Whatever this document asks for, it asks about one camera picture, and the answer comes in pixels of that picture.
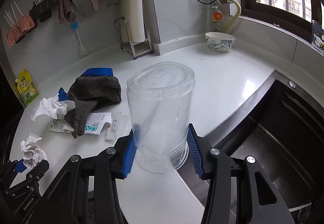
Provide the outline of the white LOVE cardboard package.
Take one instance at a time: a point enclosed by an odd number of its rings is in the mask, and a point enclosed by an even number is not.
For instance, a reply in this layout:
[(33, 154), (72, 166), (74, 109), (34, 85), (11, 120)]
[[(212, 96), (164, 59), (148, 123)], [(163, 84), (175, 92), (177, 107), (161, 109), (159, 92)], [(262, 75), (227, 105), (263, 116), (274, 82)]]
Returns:
[[(106, 140), (115, 140), (120, 118), (121, 112), (90, 113), (85, 125), (85, 135), (100, 135), (107, 130)], [(65, 120), (52, 120), (49, 131), (71, 133), (74, 129)]]

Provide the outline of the blue plastic strip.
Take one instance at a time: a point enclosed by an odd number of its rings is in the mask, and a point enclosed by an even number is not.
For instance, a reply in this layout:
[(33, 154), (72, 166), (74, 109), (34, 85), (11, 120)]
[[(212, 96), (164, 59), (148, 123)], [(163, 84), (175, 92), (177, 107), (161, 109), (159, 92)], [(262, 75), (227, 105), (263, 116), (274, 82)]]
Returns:
[(64, 91), (64, 89), (61, 87), (58, 91), (58, 99), (59, 101), (67, 101), (71, 100), (69, 97), (67, 97), (67, 93)]

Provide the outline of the clear plastic cup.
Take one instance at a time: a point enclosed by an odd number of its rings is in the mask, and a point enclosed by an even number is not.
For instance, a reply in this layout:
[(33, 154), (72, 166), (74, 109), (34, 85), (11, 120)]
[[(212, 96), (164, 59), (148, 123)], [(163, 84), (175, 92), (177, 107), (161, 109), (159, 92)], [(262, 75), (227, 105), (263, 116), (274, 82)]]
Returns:
[(136, 164), (156, 175), (176, 171), (188, 157), (194, 71), (181, 63), (161, 62), (139, 71), (126, 85)]

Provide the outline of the printed paper ball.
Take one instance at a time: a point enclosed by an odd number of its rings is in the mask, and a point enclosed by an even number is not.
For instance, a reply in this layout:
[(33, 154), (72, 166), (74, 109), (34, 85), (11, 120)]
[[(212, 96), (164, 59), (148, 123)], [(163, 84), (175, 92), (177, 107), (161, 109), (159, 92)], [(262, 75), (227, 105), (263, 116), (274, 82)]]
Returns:
[(48, 160), (45, 151), (38, 145), (42, 137), (30, 133), (25, 141), (20, 143), (23, 152), (23, 164), (31, 169), (43, 160)]

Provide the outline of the black kitchen sink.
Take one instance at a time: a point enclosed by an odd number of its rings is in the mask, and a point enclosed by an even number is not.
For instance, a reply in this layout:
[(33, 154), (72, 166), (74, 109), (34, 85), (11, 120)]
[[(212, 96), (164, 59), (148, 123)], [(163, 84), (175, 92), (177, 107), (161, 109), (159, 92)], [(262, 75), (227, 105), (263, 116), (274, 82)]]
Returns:
[[(279, 71), (207, 135), (229, 157), (253, 156), (285, 201), (293, 223), (323, 223), (323, 107)], [(210, 180), (189, 155), (179, 174), (205, 209)], [(237, 223), (237, 181), (231, 179), (230, 220)]]

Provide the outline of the crumpled white tissue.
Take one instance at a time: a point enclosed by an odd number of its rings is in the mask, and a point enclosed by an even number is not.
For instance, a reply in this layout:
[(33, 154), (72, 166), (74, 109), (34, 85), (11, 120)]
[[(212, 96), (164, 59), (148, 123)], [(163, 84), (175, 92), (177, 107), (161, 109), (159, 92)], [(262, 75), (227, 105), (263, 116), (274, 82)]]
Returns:
[(39, 105), (34, 109), (31, 116), (33, 122), (36, 118), (45, 115), (52, 119), (63, 119), (68, 111), (75, 108), (75, 102), (69, 99), (60, 100), (59, 95), (50, 98), (43, 98)]

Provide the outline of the yellow green refill pouch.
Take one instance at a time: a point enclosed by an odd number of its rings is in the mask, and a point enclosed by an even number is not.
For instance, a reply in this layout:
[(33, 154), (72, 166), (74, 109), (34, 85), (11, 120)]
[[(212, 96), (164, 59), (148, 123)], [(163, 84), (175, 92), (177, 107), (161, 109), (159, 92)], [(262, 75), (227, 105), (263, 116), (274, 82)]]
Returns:
[(33, 83), (30, 73), (24, 69), (16, 79), (16, 87), (19, 95), (26, 106), (28, 106), (38, 95), (38, 90)]

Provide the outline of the dark grey towel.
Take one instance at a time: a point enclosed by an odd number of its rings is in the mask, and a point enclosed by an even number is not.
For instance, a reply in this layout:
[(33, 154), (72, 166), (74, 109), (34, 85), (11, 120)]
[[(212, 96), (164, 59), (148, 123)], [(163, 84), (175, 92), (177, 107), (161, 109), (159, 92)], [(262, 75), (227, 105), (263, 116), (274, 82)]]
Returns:
[(79, 76), (66, 96), (75, 108), (64, 119), (73, 128), (73, 138), (78, 138), (85, 133), (90, 112), (121, 103), (121, 85), (115, 76)]

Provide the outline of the blue strip behind towel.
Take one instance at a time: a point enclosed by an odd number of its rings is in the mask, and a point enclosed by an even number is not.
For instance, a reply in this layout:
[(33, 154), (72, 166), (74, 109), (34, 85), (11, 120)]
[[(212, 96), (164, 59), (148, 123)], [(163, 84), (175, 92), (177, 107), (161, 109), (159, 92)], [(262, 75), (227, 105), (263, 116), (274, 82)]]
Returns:
[(89, 68), (82, 73), (82, 76), (114, 76), (112, 68)]

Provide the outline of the blue white bottle brush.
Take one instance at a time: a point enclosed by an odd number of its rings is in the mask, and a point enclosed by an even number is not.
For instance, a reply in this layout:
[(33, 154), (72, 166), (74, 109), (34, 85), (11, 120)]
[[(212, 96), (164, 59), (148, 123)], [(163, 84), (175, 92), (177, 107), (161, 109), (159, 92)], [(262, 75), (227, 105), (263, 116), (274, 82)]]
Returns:
[(87, 48), (86, 48), (85, 44), (81, 41), (81, 37), (79, 34), (79, 30), (78, 30), (78, 28), (79, 28), (78, 22), (77, 21), (73, 22), (71, 27), (74, 31), (76, 31), (76, 36), (77, 36), (77, 40), (79, 43), (79, 55), (85, 56), (87, 54)]

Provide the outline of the pink sponge cloth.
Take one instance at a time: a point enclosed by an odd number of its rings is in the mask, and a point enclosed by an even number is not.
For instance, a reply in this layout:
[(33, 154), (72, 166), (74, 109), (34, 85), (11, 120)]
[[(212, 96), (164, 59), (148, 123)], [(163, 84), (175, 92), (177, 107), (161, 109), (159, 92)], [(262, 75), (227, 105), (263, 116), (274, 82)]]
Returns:
[(9, 48), (13, 47), (15, 43), (25, 33), (31, 30), (35, 26), (35, 22), (28, 13), (27, 15), (20, 18), (20, 20), (14, 24), (14, 26), (7, 32), (7, 45)]

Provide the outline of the mauve hanging cloth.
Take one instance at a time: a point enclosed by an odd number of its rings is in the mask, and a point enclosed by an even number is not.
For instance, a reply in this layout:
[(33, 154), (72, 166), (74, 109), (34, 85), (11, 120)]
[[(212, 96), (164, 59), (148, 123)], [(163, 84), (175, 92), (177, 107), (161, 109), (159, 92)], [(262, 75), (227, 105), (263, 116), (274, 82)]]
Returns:
[(76, 16), (71, 10), (70, 0), (59, 0), (58, 13), (59, 22), (64, 26), (76, 21)]

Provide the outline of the white patterned ceramic bowl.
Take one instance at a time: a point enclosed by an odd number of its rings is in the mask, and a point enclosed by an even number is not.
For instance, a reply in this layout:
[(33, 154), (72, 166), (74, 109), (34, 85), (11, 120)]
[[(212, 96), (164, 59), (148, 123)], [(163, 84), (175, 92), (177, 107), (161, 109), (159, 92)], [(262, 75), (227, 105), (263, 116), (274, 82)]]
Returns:
[(218, 53), (228, 52), (236, 40), (233, 35), (220, 32), (208, 32), (205, 34), (205, 39), (208, 46)]

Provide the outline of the black wall hook rail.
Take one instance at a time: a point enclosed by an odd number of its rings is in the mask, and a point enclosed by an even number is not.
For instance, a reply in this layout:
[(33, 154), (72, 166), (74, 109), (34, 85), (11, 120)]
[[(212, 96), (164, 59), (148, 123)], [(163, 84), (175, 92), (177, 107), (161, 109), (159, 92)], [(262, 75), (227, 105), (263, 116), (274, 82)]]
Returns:
[(58, 5), (61, 0), (43, 0), (39, 4), (34, 5), (28, 13), (23, 16), (10, 31), (7, 32), (7, 44), (12, 47), (20, 42), (23, 36), (35, 29), (35, 20), (42, 14), (47, 14), (54, 5)]

